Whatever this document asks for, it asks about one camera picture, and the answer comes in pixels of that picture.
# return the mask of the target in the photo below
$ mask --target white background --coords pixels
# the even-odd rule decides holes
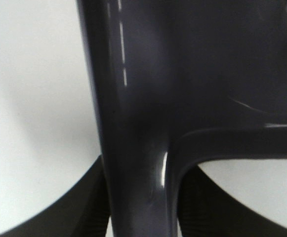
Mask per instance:
[[[99,154],[75,1],[0,0],[0,233],[56,201]],[[287,227],[287,161],[201,167]]]

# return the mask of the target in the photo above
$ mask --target glossy plastic surface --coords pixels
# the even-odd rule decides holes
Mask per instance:
[[[287,0],[80,0],[116,237],[176,236],[212,159],[287,158]]]

